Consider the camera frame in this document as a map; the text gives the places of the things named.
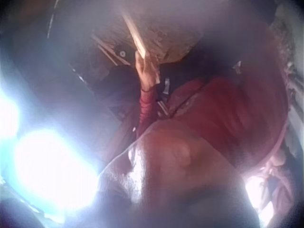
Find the bright light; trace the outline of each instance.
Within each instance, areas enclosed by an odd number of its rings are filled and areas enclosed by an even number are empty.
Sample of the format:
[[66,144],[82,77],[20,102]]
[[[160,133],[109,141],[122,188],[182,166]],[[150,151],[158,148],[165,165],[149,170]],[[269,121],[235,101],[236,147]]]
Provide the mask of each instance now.
[[251,177],[246,183],[247,194],[249,196],[252,206],[255,209],[259,209],[259,206],[262,202],[263,182],[264,182],[263,178]]
[[261,211],[261,213],[259,213],[258,217],[261,221],[261,225],[262,227],[267,227],[267,225],[269,224],[270,220],[272,219],[272,217],[274,216],[274,206],[272,204],[272,202],[269,202],[267,204],[267,206]]
[[19,126],[19,111],[11,101],[0,96],[0,139],[15,136]]
[[272,202],[269,202],[263,210],[260,210],[263,197],[264,181],[265,180],[263,178],[253,176],[246,183],[247,194],[252,206],[258,213],[261,227],[266,227],[274,215],[274,207]]
[[27,190],[61,209],[79,209],[94,197],[97,174],[53,131],[22,138],[15,148],[15,165]]

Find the red clothing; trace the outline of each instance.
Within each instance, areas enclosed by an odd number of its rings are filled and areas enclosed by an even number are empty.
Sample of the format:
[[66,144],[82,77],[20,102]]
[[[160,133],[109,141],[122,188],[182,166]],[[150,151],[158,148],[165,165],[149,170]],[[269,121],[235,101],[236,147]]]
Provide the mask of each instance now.
[[[206,85],[190,81],[174,91],[167,103],[170,113],[179,107],[172,119],[195,130],[241,172],[268,159],[285,134],[285,74],[275,42],[267,28],[263,29],[265,35],[258,47],[242,57],[241,73],[235,75],[238,82],[227,75]],[[142,91],[140,104],[138,136],[157,120],[155,89]]]

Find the wooden plank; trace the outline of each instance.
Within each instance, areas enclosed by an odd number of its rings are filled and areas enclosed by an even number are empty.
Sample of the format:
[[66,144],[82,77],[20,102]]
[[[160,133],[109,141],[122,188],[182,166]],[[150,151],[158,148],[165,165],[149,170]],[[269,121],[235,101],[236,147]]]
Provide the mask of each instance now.
[[112,54],[114,57],[116,57],[119,61],[121,61],[125,65],[130,65],[130,63],[121,58],[120,56],[116,55],[116,53],[109,47],[107,46],[100,38],[98,38],[95,34],[91,35],[92,39],[95,40],[100,46],[102,46],[105,50],[107,50],[110,54]]
[[127,24],[128,29],[131,33],[131,36],[134,40],[137,50],[139,51],[142,58],[144,58],[146,55],[146,47],[145,47],[142,37],[139,34],[137,27],[135,26],[133,19],[131,18],[130,14],[124,9],[121,9],[121,13],[122,13],[125,23]]
[[115,65],[118,66],[118,64],[115,62],[115,60],[107,53],[107,51],[100,45],[98,45],[98,48],[104,53],[105,56],[108,57],[109,60]]

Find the skin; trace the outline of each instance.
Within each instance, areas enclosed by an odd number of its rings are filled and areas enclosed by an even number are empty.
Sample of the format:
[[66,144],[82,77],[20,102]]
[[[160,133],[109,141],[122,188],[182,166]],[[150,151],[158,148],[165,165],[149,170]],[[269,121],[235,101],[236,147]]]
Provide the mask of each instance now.
[[77,227],[258,227],[237,171],[171,120],[153,124],[105,168],[95,203],[74,218]]

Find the hand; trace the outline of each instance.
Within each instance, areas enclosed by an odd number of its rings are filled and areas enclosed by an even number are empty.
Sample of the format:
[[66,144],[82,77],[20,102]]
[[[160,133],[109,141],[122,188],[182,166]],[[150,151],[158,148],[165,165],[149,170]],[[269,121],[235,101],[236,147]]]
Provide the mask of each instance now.
[[146,52],[143,59],[138,51],[135,53],[135,59],[135,67],[141,81],[142,90],[149,91],[156,84],[160,83],[160,73],[156,60],[148,52]]

